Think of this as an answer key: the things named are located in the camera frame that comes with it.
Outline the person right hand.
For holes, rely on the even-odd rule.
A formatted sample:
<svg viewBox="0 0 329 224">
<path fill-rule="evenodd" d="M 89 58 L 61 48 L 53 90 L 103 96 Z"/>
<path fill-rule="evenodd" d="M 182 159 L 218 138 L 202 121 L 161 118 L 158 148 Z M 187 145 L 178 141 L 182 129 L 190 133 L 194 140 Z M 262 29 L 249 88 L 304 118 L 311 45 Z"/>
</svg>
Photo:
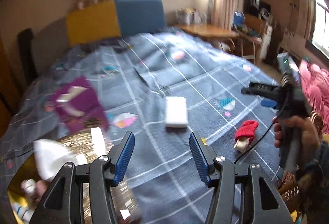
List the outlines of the person right hand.
<svg viewBox="0 0 329 224">
<path fill-rule="evenodd" d="M 288 137 L 297 138 L 302 143 L 303 150 L 316 150 L 320 145 L 320 139 L 314 124 L 309 118 L 293 116 L 288 119 L 275 117 L 274 124 L 274 145 L 280 148 Z"/>
</svg>

